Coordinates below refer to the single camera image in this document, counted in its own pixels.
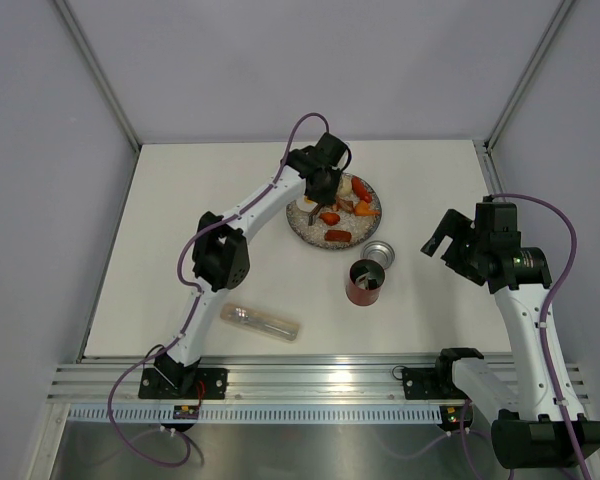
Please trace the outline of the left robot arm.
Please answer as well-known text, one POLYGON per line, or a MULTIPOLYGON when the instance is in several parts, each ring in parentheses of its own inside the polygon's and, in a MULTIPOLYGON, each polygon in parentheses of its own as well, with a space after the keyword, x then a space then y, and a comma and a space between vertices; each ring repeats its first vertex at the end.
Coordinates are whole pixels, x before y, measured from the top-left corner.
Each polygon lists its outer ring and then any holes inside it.
POLYGON ((288 148, 271 180, 220 215, 207 212, 177 262, 179 281, 191 288, 190 309, 174 339, 153 357, 161 386, 175 398, 195 388, 202 347, 210 325, 230 290, 250 269, 249 242, 288 203, 302 196, 320 205, 335 202, 349 147, 320 144, 288 148))

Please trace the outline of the metal serving tongs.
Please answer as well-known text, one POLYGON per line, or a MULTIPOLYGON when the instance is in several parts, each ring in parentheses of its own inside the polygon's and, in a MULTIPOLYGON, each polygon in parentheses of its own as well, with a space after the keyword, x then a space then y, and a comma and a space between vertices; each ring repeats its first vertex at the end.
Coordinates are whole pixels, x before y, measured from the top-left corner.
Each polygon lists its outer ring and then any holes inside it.
POLYGON ((324 207, 323 204, 318 203, 309 213, 308 216, 308 225, 309 226, 313 226, 315 224, 316 221, 316 217, 320 214, 322 208, 324 207))

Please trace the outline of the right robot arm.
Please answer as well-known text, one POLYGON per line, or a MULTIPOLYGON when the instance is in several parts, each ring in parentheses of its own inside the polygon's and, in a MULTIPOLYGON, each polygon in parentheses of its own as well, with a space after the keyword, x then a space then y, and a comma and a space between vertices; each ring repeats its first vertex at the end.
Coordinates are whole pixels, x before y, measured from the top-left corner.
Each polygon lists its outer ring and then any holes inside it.
POLYGON ((511 390, 475 348, 447 348, 434 367, 436 389, 460 392, 490 423, 491 443, 509 470, 574 468, 600 449, 600 422, 587 418, 557 336, 550 295, 556 284, 543 251, 525 247, 513 203, 480 202, 474 218, 450 209, 421 251, 487 286, 504 320, 517 388, 511 390))

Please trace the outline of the sushi piece top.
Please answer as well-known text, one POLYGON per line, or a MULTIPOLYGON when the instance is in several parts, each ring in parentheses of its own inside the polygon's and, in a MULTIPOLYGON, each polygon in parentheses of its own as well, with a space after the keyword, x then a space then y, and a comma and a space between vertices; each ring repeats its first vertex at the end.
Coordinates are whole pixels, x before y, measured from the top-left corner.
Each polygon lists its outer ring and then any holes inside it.
POLYGON ((366 271, 365 273, 359 275, 354 284, 357 288, 367 291, 372 291, 379 287, 378 279, 373 271, 366 271))

